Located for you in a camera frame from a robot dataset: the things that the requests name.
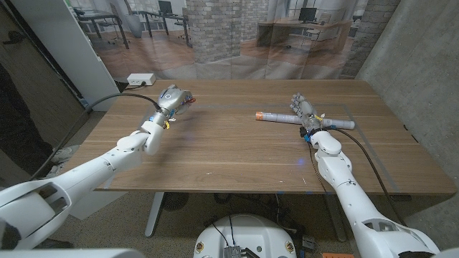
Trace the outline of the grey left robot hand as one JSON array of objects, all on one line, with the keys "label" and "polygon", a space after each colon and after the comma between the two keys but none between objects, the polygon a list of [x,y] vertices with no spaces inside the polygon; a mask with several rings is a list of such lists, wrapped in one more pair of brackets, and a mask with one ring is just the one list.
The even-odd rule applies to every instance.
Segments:
[{"label": "grey left robot hand", "polygon": [[174,115],[185,113],[195,101],[190,91],[170,85],[160,93],[157,102],[159,110],[153,114],[150,121],[163,126]]}]

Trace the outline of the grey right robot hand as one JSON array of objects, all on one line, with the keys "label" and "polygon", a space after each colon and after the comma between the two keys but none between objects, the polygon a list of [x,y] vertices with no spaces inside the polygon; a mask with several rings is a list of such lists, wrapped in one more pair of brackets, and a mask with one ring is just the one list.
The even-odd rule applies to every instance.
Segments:
[{"label": "grey right robot hand", "polygon": [[316,111],[314,107],[299,92],[292,96],[290,108],[301,119],[303,127],[308,132],[319,129],[321,127],[321,122],[316,117]]}]

